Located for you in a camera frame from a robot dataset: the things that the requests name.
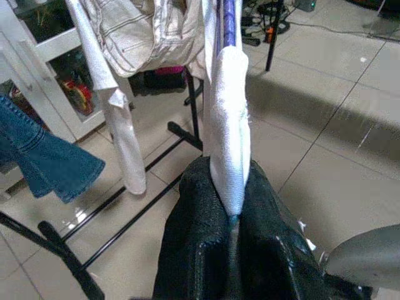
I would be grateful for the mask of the white glass-door cabinet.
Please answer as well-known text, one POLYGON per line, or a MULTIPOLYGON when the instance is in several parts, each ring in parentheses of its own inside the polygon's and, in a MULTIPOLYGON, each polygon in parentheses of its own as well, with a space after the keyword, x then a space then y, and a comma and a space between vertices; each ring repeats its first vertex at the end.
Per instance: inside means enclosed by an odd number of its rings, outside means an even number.
MULTIPOLYGON (((103 121, 65 0, 0 0, 0 96, 75 145, 103 121)), ((20 179, 15 162, 0 163, 0 193, 20 179)))

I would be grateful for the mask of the plain white shirt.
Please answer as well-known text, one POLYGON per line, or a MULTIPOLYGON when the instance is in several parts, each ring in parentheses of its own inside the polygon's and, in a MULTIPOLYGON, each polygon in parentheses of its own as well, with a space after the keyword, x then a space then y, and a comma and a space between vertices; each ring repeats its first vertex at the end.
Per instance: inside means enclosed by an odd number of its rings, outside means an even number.
POLYGON ((82 4, 79 0, 66 0, 66 4, 79 34, 93 89, 116 149, 124 185, 131 194, 144 194, 146 172, 134 132, 128 98, 120 89, 102 54, 82 4))

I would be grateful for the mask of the cream jacket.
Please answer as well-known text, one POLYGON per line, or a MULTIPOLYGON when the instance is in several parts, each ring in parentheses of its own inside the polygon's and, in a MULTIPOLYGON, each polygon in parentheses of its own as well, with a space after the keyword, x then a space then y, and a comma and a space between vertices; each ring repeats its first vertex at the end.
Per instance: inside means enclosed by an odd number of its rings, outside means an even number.
POLYGON ((185 66, 202 79, 202 0, 80 0, 103 56, 121 77, 185 66))

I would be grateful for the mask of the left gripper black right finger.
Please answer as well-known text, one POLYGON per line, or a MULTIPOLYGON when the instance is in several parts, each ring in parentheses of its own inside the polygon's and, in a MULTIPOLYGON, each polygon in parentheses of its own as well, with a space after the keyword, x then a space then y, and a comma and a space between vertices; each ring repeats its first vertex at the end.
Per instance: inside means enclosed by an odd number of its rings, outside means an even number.
POLYGON ((239 228, 242 300, 337 300, 296 218, 251 161, 239 228))

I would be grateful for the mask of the black clothes rack silver rail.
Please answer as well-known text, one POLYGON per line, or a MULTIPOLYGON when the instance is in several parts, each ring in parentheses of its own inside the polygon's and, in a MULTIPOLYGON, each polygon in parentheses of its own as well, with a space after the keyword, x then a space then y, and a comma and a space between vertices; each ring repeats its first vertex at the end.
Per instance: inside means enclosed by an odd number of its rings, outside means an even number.
MULTIPOLYGON (((189 89, 189 96, 184 100, 185 106, 191 107, 192 125, 194 133, 184 130, 180 125, 173 121, 169 121, 167 129, 178 140, 162 152, 157 158, 151 161, 145 170, 151 170, 158 162, 164 159, 171 151, 178 147, 182 142, 186 142, 194 148, 201 150, 203 142, 199 138, 198 116, 196 111, 196 99, 203 93, 204 81, 199 81, 199 86, 194 87, 194 79, 187 75, 187 86, 189 89)), ((42 221, 38 224, 38 229, 41 234, 29 229, 19 221, 15 220, 6 213, 0 211, 0 224, 11 229, 20 236, 26 238, 34 244, 46 249, 61 259, 64 265, 69 269, 72 276, 79 283, 82 291, 89 300, 105 300, 105 295, 101 288, 97 285, 95 280, 88 273, 88 267, 92 265, 106 250, 108 250, 133 224, 135 224, 143 215, 145 215, 160 199, 162 199, 181 179, 181 176, 176 177, 170 182, 154 199, 146 204, 130 221, 128 221, 116 234, 114 234, 104 245, 102 245, 86 262, 81 263, 77 256, 72 252, 66 241, 80 231, 87 223, 92 221, 99 213, 103 212, 108 206, 124 192, 126 187, 122 186, 107 200, 105 200, 94 211, 87 215, 79 224, 68 231, 64 236, 60 236, 54 227, 47 221, 42 221)))

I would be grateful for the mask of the purple plastic clothes hanger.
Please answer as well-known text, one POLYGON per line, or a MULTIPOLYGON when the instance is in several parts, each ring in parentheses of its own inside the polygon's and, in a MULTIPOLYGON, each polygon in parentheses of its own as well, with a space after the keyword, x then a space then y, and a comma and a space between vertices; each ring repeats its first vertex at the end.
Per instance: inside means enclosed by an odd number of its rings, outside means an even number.
POLYGON ((236 45, 236 3, 222 0, 223 47, 236 45))

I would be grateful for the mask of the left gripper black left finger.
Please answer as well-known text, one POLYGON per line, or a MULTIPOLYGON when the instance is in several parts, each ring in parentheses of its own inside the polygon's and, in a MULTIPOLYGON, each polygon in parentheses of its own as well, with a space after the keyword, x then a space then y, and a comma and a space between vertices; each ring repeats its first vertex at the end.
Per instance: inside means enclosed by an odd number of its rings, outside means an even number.
POLYGON ((210 158, 184 170, 164 228, 153 300, 237 300, 234 227, 213 184, 210 158))

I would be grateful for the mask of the white t-shirt dark print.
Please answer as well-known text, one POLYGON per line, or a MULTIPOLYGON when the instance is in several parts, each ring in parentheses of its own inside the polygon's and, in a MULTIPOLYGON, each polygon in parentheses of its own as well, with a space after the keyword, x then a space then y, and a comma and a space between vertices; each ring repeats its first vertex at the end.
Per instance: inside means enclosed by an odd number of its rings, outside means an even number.
POLYGON ((236 3, 236 45, 223 47, 222 0, 202 0, 204 20, 204 154, 227 215, 242 211, 249 177, 251 138, 245 96, 249 60, 241 43, 241 6, 236 3))

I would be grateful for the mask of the black metal stand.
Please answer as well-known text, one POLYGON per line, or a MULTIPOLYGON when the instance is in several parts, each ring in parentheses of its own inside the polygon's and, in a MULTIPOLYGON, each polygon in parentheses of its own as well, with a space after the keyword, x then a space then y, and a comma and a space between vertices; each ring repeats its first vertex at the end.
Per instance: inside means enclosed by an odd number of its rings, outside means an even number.
POLYGON ((265 71, 271 70, 278 36, 290 29, 286 21, 290 15, 285 0, 243 0, 241 33, 242 42, 258 47, 263 43, 269 45, 265 71))

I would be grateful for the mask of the blue denim garment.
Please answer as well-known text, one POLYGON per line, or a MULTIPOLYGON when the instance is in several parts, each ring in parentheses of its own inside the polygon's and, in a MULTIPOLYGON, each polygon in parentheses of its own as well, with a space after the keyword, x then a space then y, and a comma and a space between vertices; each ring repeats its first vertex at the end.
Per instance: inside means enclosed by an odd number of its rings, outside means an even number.
POLYGON ((50 192, 70 203, 86 192, 106 163, 44 130, 0 96, 0 163, 16 163, 35 198, 50 192))

